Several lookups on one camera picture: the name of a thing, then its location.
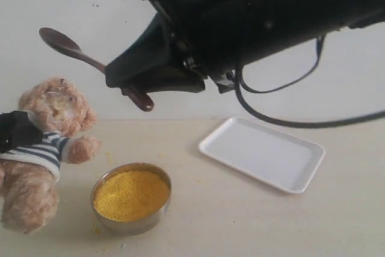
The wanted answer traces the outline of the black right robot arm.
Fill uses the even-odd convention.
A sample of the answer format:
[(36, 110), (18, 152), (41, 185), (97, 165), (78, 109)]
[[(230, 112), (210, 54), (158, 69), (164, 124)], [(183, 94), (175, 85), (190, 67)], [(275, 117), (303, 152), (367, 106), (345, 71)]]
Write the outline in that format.
[(147, 0), (156, 14), (106, 67), (108, 87), (233, 90), (235, 68), (341, 28), (384, 20), (384, 0)]

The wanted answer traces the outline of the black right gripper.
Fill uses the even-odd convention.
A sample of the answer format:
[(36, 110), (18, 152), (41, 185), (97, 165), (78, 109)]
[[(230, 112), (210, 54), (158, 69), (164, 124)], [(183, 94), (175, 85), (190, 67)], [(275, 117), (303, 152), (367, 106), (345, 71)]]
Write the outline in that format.
[(156, 10), (142, 35), (105, 69), (109, 88), (200, 93), (211, 79), (233, 89), (235, 61), (261, 0), (147, 0)]

